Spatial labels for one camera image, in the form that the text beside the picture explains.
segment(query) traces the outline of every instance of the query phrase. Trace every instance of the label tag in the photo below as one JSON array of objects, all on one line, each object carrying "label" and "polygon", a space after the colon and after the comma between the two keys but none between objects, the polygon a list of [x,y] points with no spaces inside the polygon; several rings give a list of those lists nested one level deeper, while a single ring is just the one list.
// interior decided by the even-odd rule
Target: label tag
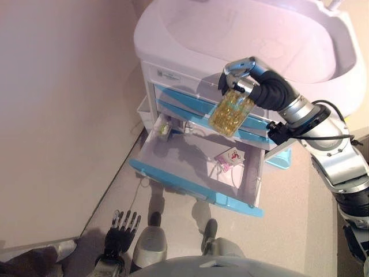
[{"label": "label tag", "polygon": [[214,159],[220,164],[223,171],[227,172],[231,167],[244,161],[243,155],[243,152],[239,151],[236,147],[232,147]]},{"label": "label tag", "polygon": [[180,82],[180,77],[176,74],[171,73],[171,72],[165,72],[165,71],[162,71],[162,70],[158,70],[157,75],[160,76],[160,77],[165,77],[165,78],[167,78],[168,80],[171,80],[171,81]]}]

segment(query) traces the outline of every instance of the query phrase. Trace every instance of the open drawer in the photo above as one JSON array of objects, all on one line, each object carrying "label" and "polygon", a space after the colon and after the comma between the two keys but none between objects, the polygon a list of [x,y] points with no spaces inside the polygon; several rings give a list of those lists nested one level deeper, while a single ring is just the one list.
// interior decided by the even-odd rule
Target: open drawer
[{"label": "open drawer", "polygon": [[[158,132],[165,123],[173,127],[168,140],[163,140]],[[160,114],[130,165],[142,175],[196,198],[262,216],[257,206],[265,150],[228,139],[193,122],[186,122],[184,132],[180,132],[175,130],[178,123],[178,119]],[[244,161],[223,172],[214,157],[232,147],[244,154]]]}]

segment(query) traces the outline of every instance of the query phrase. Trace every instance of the cable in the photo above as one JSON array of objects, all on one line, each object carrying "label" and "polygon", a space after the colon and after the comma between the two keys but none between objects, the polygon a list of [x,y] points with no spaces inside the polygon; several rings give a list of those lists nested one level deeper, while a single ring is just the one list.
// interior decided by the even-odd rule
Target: cable
[{"label": "cable", "polygon": [[140,182],[139,182],[139,183],[138,183],[138,185],[137,185],[137,188],[136,188],[136,191],[135,191],[135,193],[134,193],[134,197],[133,197],[133,200],[132,200],[131,206],[129,206],[129,209],[132,209],[132,206],[133,206],[134,202],[136,201],[137,193],[138,193],[138,189],[140,188],[140,186],[142,186],[143,188],[147,188],[147,187],[150,185],[150,182],[149,182],[146,186],[144,186],[144,185],[142,184],[142,181],[143,181],[144,179],[148,179],[146,176],[142,176],[142,177],[139,177],[139,178],[140,178]]},{"label": "cable", "polygon": [[304,137],[304,136],[292,136],[293,139],[298,140],[339,140],[339,139],[353,139],[354,135],[352,134],[343,134],[340,136],[333,137]]},{"label": "cable", "polygon": [[345,122],[344,116],[341,114],[340,110],[337,108],[337,106],[335,104],[333,104],[332,102],[329,102],[327,100],[316,100],[316,101],[312,102],[312,104],[317,104],[317,103],[326,103],[326,104],[330,105],[336,111],[336,113],[338,114],[338,117],[340,117],[340,120]]}]

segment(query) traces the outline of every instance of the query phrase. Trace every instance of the blue drawer trim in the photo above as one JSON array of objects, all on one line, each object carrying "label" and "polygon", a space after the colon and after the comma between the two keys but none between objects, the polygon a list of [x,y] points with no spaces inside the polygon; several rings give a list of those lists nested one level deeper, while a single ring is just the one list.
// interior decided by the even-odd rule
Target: blue drawer trim
[{"label": "blue drawer trim", "polygon": [[[162,87],[161,85],[155,85],[159,90],[161,90],[164,94],[168,95],[169,97],[178,100],[181,104],[185,105],[188,108],[191,108],[199,113],[203,114],[212,114],[213,110],[216,108],[216,105],[202,99],[198,99],[192,97],[190,95],[183,94],[178,91],[174,91],[170,88]],[[242,126],[245,128],[251,128],[256,130],[266,130],[266,126],[268,122],[253,117],[249,115],[246,120],[242,123]]]},{"label": "blue drawer trim", "polygon": [[130,159],[129,164],[142,175],[151,177],[158,182],[168,186],[175,186],[189,192],[189,194],[201,194],[206,197],[206,201],[215,204],[219,207],[230,209],[231,211],[240,212],[242,214],[252,215],[256,217],[263,217],[263,210],[252,205],[248,205],[232,197],[226,196],[222,193],[215,192],[196,183],[190,182],[179,176],[149,166],[135,159]]},{"label": "blue drawer trim", "polygon": [[278,167],[279,169],[288,169],[291,166],[291,152],[292,150],[288,148],[287,150],[268,159],[266,162],[272,166]]},{"label": "blue drawer trim", "polygon": [[[204,118],[200,115],[197,114],[193,114],[189,111],[186,110],[182,110],[181,108],[172,106],[164,101],[161,101],[159,99],[156,99],[156,101],[161,104],[162,106],[164,106],[165,108],[171,110],[173,113],[179,115],[180,117],[184,118],[185,120],[189,120],[192,121],[196,124],[199,124],[201,126],[204,126],[206,128],[212,129],[209,124],[208,124],[208,119]],[[274,142],[266,137],[261,137],[261,136],[257,136],[256,134],[252,134],[249,132],[246,132],[244,130],[237,130],[236,133],[234,134],[235,137],[238,137],[240,139],[244,139],[244,140],[250,140],[250,141],[257,141],[259,143],[267,143],[267,144],[273,144]]]}]

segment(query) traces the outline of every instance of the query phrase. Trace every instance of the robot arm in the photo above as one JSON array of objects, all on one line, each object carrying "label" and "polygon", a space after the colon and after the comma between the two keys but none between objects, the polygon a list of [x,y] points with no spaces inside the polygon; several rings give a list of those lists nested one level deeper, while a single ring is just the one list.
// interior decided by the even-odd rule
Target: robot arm
[{"label": "robot arm", "polygon": [[298,139],[309,151],[313,166],[348,223],[345,234],[350,250],[364,261],[369,254],[369,167],[351,144],[353,136],[343,117],[337,119],[326,106],[318,104],[323,100],[309,102],[255,57],[225,66],[218,89],[224,94],[228,88],[246,93],[257,106],[277,111],[286,121],[285,124],[271,122],[268,136],[277,145],[290,138]]}]

